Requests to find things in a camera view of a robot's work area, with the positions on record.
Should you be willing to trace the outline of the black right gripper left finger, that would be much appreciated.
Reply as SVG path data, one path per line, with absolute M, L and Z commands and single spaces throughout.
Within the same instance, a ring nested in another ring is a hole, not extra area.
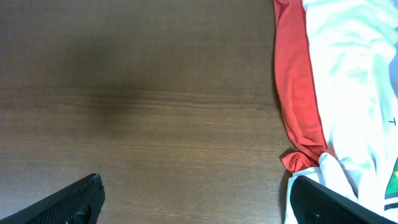
M 93 173 L 3 218 L 1 224 L 96 224 L 104 201 L 101 176 Z

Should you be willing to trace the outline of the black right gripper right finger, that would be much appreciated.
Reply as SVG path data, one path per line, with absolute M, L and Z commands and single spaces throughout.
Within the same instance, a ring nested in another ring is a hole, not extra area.
M 290 204 L 298 224 L 393 224 L 306 176 L 297 177 Z

